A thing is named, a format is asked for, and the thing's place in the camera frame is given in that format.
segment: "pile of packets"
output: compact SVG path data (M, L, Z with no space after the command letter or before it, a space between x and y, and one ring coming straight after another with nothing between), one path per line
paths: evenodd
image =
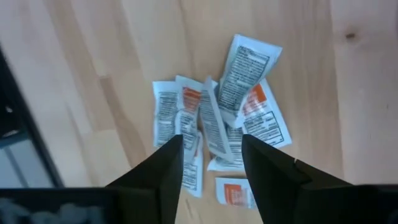
M183 134L183 186L202 195L203 135L214 158L207 170L244 172L243 134L280 148L292 143L265 76L282 47L235 35L220 84L211 77L200 83L177 75L175 81L153 82L154 147ZM203 135L198 130L198 115ZM255 208L247 179L216 178L219 203Z

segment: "packet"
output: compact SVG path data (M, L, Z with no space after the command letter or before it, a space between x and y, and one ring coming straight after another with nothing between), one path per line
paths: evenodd
M257 208L247 179L216 177L216 197L223 205Z
M234 36L218 96L221 116L232 128L243 125L243 120L237 119L243 99L269 73L281 52L282 47L239 34Z
M184 160L192 161L198 142L198 113L203 84L191 78L177 75L175 82L182 86L183 105L179 116L184 143ZM215 88L218 83L212 81Z
M201 198L203 188L203 136L197 131L198 146L191 162L184 162L182 185L194 197Z
M223 119L218 109L211 77L206 79L200 98L200 119L209 151L227 161L233 161Z
M227 126L226 135L228 136L229 147L234 157L233 162L226 161L220 157L214 157L207 166L207 171L244 172L242 158L242 128L231 128Z
M251 134L276 148L292 143L282 113L265 78L251 90L240 113L244 118L243 134Z
M154 142L163 146L176 134L181 134L179 111L183 108L182 87L173 81L152 82L155 96Z

